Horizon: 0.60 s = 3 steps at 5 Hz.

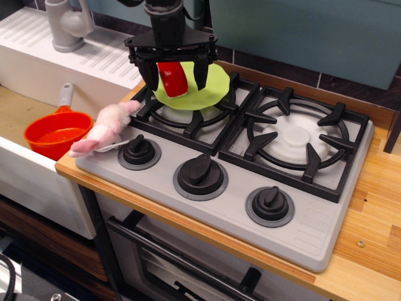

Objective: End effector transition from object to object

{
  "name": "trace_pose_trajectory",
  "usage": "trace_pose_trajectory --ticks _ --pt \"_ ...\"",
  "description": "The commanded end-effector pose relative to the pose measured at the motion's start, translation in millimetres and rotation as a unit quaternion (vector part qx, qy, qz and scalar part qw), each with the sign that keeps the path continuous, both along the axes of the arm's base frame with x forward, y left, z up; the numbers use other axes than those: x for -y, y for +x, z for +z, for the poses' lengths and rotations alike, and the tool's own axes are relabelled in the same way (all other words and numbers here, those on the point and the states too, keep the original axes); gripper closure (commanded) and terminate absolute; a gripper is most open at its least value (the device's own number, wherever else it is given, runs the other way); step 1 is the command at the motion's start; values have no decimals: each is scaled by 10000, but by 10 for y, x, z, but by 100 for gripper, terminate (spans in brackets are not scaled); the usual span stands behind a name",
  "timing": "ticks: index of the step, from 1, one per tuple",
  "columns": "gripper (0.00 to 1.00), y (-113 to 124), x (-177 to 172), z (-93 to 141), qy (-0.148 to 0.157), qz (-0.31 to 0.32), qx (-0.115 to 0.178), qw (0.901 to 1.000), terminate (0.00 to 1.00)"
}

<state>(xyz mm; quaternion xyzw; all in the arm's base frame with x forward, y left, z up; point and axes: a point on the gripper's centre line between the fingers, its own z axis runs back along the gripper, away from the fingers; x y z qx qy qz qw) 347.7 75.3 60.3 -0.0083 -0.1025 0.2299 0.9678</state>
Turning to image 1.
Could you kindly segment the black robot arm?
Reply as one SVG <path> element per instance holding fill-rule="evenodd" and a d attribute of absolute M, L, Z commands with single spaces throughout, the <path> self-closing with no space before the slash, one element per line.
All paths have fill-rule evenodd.
<path fill-rule="evenodd" d="M 194 63 L 197 88 L 206 87 L 209 65 L 217 60 L 217 36 L 195 30 L 186 23 L 190 16 L 183 1 L 121 1 L 129 8 L 143 4 L 150 17 L 151 30 L 127 38 L 128 59 L 134 64 L 146 85 L 158 89 L 158 63 Z"/>

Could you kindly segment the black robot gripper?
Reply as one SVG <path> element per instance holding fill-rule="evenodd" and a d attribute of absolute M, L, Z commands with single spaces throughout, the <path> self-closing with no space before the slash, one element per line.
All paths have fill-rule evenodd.
<path fill-rule="evenodd" d="M 205 88 L 208 65 L 217 60 L 217 36 L 188 26 L 186 20 L 190 16 L 184 6 L 145 6 L 144 10 L 152 29 L 124 43 L 130 63 L 138 64 L 146 86 L 158 89 L 159 69 L 155 62 L 193 61 L 197 89 Z"/>

